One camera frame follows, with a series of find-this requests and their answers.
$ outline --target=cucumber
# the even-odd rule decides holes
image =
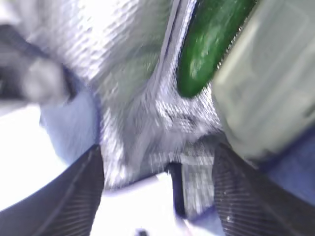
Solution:
[[[185,38],[177,89],[192,98],[213,78],[226,50],[257,0],[200,0]]]

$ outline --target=foil bag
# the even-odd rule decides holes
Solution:
[[[211,85],[194,99],[176,70],[196,0],[15,0],[26,39],[74,71],[100,101],[105,190],[182,163],[185,211],[213,205],[224,139]]]

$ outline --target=plastic container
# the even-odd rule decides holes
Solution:
[[[315,120],[315,1],[261,0],[213,81],[233,149],[255,163]]]

